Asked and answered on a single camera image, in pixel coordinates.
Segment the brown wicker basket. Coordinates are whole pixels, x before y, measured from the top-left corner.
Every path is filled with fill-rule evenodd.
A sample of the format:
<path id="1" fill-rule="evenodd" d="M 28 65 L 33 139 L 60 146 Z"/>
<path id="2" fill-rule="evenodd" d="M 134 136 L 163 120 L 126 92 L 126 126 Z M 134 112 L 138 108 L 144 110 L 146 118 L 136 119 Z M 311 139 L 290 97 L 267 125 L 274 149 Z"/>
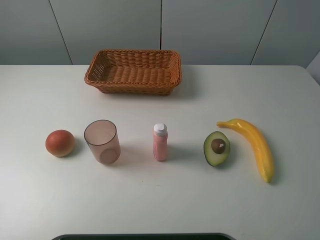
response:
<path id="1" fill-rule="evenodd" d="M 168 96 L 182 81 L 181 56 L 173 50 L 103 49 L 84 81 L 104 94 Z"/>

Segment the red orange apple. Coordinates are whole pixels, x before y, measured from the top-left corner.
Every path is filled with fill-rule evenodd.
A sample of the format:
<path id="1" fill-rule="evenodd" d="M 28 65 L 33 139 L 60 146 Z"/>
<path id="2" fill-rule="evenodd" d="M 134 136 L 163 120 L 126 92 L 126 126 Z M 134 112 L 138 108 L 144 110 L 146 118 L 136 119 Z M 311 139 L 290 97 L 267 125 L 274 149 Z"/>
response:
<path id="1" fill-rule="evenodd" d="M 74 150 L 75 146 L 75 137 L 64 129 L 51 132 L 45 140 L 46 150 L 58 158 L 69 155 Z"/>

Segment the translucent brown plastic cup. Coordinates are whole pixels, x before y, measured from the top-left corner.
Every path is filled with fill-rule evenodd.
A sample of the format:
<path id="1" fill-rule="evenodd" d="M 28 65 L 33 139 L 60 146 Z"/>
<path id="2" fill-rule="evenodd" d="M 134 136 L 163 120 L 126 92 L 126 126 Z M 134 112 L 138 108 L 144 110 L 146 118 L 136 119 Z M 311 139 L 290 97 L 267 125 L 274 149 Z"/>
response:
<path id="1" fill-rule="evenodd" d="M 84 139 L 94 158 L 101 164 L 111 165 L 121 155 L 117 127 L 109 120 L 90 123 L 84 130 Z"/>

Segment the yellow banana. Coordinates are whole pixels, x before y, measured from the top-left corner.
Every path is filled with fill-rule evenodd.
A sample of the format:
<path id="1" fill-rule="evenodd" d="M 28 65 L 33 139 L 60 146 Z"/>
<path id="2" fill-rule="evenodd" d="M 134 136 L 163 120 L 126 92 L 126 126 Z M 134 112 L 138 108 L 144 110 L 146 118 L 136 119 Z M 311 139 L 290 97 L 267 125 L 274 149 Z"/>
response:
<path id="1" fill-rule="evenodd" d="M 275 173 L 275 163 L 271 149 L 262 132 L 252 123 L 239 118 L 218 121 L 216 125 L 239 133 L 250 143 L 259 174 L 266 183 L 270 183 Z"/>

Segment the halved avocado with pit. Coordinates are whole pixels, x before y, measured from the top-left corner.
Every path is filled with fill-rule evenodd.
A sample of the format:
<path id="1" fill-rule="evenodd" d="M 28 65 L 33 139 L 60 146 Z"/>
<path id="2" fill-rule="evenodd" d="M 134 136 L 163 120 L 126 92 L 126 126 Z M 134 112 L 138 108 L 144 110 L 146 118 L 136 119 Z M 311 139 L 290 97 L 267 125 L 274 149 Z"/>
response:
<path id="1" fill-rule="evenodd" d="M 203 152 L 207 163 L 216 167 L 229 156 L 231 144 L 226 135 L 220 131 L 209 134 L 203 143 Z"/>

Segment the pink bottle white cap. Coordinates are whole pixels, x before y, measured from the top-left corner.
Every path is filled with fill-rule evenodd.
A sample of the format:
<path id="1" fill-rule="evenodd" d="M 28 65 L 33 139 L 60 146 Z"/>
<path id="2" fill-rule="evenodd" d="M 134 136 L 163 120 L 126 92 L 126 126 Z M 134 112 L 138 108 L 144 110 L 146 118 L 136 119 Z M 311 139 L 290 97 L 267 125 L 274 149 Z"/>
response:
<path id="1" fill-rule="evenodd" d="M 153 127 L 153 155 L 159 162 L 167 158 L 167 139 L 167 126 L 164 123 L 155 124 Z"/>

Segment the black tray edge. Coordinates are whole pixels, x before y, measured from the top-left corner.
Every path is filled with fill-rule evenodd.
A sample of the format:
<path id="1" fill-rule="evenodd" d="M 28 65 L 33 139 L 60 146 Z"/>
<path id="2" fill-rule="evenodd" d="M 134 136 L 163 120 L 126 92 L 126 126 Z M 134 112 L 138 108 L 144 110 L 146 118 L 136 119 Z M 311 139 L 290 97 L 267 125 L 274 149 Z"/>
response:
<path id="1" fill-rule="evenodd" d="M 53 240 L 234 240 L 223 233 L 64 234 Z"/>

